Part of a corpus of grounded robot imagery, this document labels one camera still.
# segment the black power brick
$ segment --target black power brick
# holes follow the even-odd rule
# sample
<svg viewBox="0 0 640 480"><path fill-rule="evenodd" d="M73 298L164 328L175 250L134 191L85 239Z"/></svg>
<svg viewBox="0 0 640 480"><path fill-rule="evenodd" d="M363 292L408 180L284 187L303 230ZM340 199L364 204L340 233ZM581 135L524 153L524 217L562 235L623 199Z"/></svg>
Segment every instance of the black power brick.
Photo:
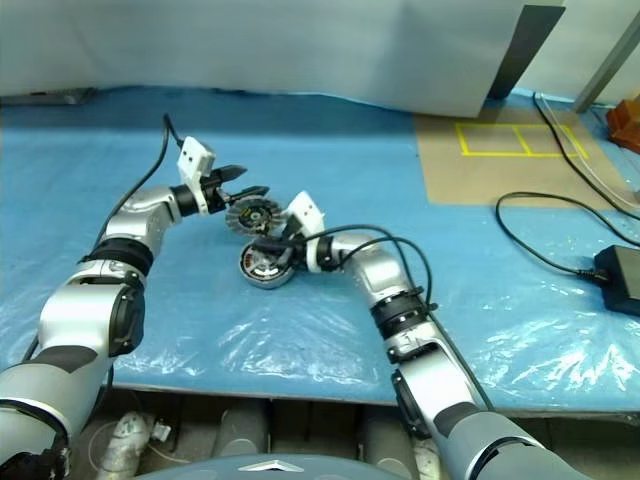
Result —
<svg viewBox="0 0 640 480"><path fill-rule="evenodd" d="M595 258L596 271L606 272L600 282L609 310L640 316L640 250L611 245Z"/></svg>

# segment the metal pole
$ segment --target metal pole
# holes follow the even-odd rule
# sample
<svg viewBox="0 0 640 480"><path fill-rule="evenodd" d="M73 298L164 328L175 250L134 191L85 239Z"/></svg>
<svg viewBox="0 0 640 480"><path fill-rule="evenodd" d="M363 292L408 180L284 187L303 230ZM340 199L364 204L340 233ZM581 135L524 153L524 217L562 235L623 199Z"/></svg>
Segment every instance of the metal pole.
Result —
<svg viewBox="0 0 640 480"><path fill-rule="evenodd" d="M573 103L573 109L576 112L582 113L591 106L639 43L640 12L631 21L618 43L576 98Z"/></svg>

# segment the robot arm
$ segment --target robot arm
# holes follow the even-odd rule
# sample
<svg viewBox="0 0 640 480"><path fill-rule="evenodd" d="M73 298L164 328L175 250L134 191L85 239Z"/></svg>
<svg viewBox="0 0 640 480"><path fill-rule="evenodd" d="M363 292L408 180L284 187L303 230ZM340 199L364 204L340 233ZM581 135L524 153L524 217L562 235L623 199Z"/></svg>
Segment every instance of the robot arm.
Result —
<svg viewBox="0 0 640 480"><path fill-rule="evenodd" d="M209 215L268 191L250 187L227 195L222 184L245 169L212 171L213 158L187 137L178 161L183 184L133 195L48 299L38 328L40 353L0 373L0 477L65 474L70 441L93 411L105 374L142 340L146 278L165 231L188 215Z"/></svg>
<svg viewBox="0 0 640 480"><path fill-rule="evenodd" d="M410 284L394 255L377 243L358 250L345 263L346 256L371 237L320 234L324 230L322 214L304 192L290 204L287 213L281 250L273 240L254 242L264 254L261 261L268 265L263 265L263 270L279 271L284 278L294 267L310 272L342 267L354 279L384 339L387 356L397 365L391 381L407 428L417 436L434 439L452 480L508 480L514 475L522 480L541 476L546 480L588 480L515 423L487 411L471 373L434 322L420 295L422 290ZM305 242L298 251L289 246L297 235L314 234L321 236ZM287 249L294 251L287 255ZM273 281L253 280L263 288L270 288Z"/></svg>

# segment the orange object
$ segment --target orange object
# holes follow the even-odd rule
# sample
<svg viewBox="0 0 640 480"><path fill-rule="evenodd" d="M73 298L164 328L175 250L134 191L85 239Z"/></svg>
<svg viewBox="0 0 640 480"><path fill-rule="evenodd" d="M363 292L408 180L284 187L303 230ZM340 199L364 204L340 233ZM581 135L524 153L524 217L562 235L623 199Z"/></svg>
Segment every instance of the orange object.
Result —
<svg viewBox="0 0 640 480"><path fill-rule="evenodd" d="M607 112L609 140L640 154L640 99L623 100Z"/></svg>

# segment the circular saw blade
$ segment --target circular saw blade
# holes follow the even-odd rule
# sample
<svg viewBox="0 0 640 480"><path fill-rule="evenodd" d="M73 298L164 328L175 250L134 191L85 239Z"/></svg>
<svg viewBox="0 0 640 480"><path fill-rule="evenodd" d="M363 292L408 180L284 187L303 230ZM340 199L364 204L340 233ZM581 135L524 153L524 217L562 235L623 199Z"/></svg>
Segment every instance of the circular saw blade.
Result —
<svg viewBox="0 0 640 480"><path fill-rule="evenodd" d="M231 230L243 235L267 235L282 225L282 209L273 200L251 195L235 202L225 217Z"/></svg>

